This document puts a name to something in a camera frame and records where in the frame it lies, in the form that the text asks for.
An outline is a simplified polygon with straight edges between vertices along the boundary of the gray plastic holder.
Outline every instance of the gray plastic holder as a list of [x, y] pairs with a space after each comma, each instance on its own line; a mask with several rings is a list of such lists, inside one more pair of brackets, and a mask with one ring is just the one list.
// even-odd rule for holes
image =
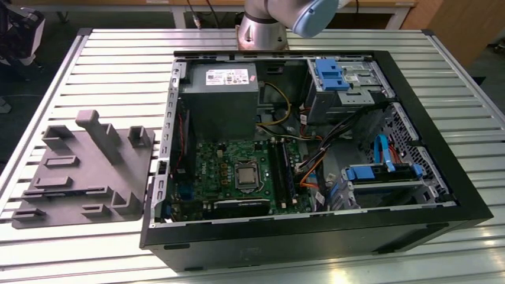
[[48, 148], [12, 216], [15, 228], [141, 217], [155, 134], [143, 126], [116, 130], [99, 117], [95, 110], [80, 111], [84, 131], [64, 125], [45, 130]]

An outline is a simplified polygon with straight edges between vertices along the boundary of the desk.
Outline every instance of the desk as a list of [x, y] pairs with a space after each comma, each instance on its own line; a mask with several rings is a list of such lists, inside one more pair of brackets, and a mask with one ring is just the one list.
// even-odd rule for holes
[[[245, 0], [210, 0], [216, 12], [242, 12]], [[417, 0], [358, 0], [360, 13], [392, 14], [386, 29], [398, 30]], [[41, 12], [97, 11], [97, 12], [145, 12], [168, 11], [173, 14], [176, 28], [186, 28], [184, 13], [189, 12], [186, 0], [12, 0], [17, 6], [31, 7]], [[190, 0], [196, 12], [210, 11], [204, 0]], [[350, 2], [338, 13], [354, 13], [356, 2]]]
[[115, 128], [144, 125], [160, 141], [173, 51], [237, 48], [234, 30], [93, 30], [72, 44], [0, 177], [0, 281], [504, 282], [505, 117], [438, 39], [420, 31], [340, 30], [312, 39], [289, 33], [288, 41], [292, 50], [389, 50], [494, 218], [404, 253], [180, 275], [139, 248], [141, 220], [13, 229], [12, 212], [44, 153], [45, 127], [64, 124], [76, 129], [77, 111], [93, 108], [103, 123]]

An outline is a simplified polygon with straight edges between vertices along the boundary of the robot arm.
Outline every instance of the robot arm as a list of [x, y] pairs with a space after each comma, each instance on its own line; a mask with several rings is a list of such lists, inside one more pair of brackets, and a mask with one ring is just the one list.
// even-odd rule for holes
[[278, 50], [286, 46], [285, 28], [301, 37], [316, 36], [350, 0], [246, 0], [238, 29], [245, 50]]

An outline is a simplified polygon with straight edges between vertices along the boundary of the motherboard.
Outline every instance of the motherboard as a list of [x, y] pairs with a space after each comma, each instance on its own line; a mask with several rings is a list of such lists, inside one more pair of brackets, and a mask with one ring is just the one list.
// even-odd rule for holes
[[[284, 155], [285, 165], [277, 164], [277, 154]], [[205, 220], [206, 212], [216, 213], [220, 209], [225, 212], [221, 218], [232, 217], [229, 211], [238, 208], [242, 208], [238, 215], [244, 216], [257, 215], [258, 210], [266, 210], [265, 215], [310, 212], [309, 194], [293, 181], [300, 161], [294, 140], [198, 143], [194, 181], [177, 186], [180, 198], [186, 201], [180, 206], [192, 208], [176, 205], [176, 209], [192, 212], [185, 214], [186, 221]], [[290, 184], [281, 182], [286, 176]]]

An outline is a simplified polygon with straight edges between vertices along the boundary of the power supply label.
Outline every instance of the power supply label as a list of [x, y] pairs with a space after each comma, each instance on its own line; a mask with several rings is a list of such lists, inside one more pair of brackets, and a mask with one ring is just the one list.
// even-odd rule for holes
[[205, 73], [205, 85], [246, 85], [249, 74], [246, 69], [218, 69]]

